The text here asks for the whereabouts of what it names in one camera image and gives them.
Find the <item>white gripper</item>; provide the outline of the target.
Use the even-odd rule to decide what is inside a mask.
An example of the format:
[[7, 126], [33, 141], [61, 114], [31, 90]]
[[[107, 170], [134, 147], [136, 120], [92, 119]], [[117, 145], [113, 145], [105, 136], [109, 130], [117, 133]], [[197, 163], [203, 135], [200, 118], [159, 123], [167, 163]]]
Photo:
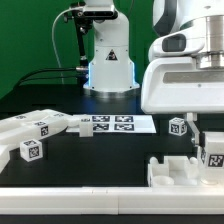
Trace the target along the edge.
[[187, 113], [191, 141], [198, 147], [196, 113], [224, 112], [224, 69], [200, 70], [191, 57], [155, 59], [144, 74], [141, 109], [147, 114]]

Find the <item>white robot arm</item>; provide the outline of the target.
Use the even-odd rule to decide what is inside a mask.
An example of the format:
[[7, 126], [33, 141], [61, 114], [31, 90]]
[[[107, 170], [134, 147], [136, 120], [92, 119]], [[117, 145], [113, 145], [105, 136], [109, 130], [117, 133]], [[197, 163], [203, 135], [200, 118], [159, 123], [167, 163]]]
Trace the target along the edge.
[[94, 53], [87, 94], [141, 92], [145, 114], [224, 112], [224, 0], [141, 0], [135, 28], [113, 0], [86, 0]]

